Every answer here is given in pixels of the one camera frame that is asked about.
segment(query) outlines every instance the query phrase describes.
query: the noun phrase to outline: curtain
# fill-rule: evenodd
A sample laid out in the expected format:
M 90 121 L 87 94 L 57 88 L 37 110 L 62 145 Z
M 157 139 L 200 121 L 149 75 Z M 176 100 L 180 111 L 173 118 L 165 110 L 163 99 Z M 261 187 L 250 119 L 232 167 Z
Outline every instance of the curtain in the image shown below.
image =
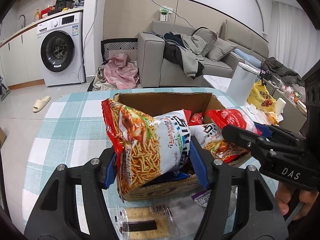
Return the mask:
M 268 39 L 269 57 L 275 57 L 300 76 L 320 59 L 320 31 L 297 7 L 272 2 Z

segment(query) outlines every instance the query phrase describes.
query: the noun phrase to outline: gray pillow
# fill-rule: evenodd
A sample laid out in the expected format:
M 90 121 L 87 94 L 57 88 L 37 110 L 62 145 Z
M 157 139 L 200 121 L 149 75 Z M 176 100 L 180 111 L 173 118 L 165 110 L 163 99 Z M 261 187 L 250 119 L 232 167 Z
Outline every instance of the gray pillow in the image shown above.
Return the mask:
M 206 28 L 199 28 L 197 29 L 193 35 L 197 35 L 204 39 L 204 41 L 207 43 L 207 45 L 204 47 L 204 49 L 201 52 L 201 56 L 204 57 L 205 55 L 208 54 L 210 51 L 210 48 L 213 47 L 215 42 L 217 41 L 218 35 L 216 32 L 213 32 L 209 29 Z
M 218 38 L 206 57 L 213 62 L 217 62 L 232 52 L 236 47 L 237 45 Z

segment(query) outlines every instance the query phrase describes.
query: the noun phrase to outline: checkered tablecloth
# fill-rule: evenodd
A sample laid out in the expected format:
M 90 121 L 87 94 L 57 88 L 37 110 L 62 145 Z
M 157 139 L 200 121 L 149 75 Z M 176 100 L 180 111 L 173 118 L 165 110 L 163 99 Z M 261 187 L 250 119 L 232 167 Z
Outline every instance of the checkered tablecloth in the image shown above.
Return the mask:
M 64 163 L 68 167 L 84 165 L 90 159 L 99 157 L 105 148 L 112 146 L 111 141 L 106 135 L 101 101 L 106 98 L 113 98 L 116 93 L 131 92 L 210 92 L 218 97 L 218 100 L 225 108 L 239 108 L 230 97 L 212 88 L 109 90 L 74 93 L 63 96 L 50 106 L 31 148 L 22 193 L 22 215 L 25 225 L 44 185 L 59 164 Z M 260 167 L 259 162 L 254 158 L 248 160 L 243 167 L 249 164 L 253 164 L 257 168 Z M 277 182 L 267 177 L 264 178 L 274 194 L 277 188 Z M 104 190 L 103 194 L 111 217 L 115 216 L 116 207 L 118 206 L 146 206 L 163 201 L 171 201 L 176 203 L 177 206 L 184 206 L 182 200 L 185 199 L 186 203 L 188 203 L 191 199 L 189 195 L 179 195 L 167 199 L 162 198 L 122 203 L 115 184 L 107 191 Z M 89 233 L 84 214 L 81 186 L 76 186 L 76 197 L 80 228 L 83 232 Z M 179 214 L 184 217 L 184 219 L 188 217 L 188 215 L 186 216 L 186 214 L 181 213 L 181 211 Z M 181 239 L 193 239 L 197 226 L 180 228 Z

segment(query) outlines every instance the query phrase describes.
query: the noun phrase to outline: blue jeans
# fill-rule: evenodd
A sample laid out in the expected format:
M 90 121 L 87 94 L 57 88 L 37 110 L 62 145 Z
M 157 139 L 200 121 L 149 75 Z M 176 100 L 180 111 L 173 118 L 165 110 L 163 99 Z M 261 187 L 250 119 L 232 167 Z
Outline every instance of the blue jeans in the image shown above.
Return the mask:
M 236 53 L 238 56 L 240 56 L 244 60 L 248 61 L 250 64 L 254 65 L 256 68 L 260 68 L 260 69 L 262 68 L 261 61 L 258 60 L 256 57 L 246 54 L 239 49 L 235 49 L 234 53 Z

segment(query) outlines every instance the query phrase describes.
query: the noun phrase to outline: barcode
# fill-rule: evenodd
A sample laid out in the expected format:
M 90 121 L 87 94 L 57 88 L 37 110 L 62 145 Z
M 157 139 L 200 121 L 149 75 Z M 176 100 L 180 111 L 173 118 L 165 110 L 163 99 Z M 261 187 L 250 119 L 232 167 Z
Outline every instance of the barcode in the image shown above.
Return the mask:
M 150 214 L 164 212 L 165 209 L 165 205 L 152 206 L 150 207 Z

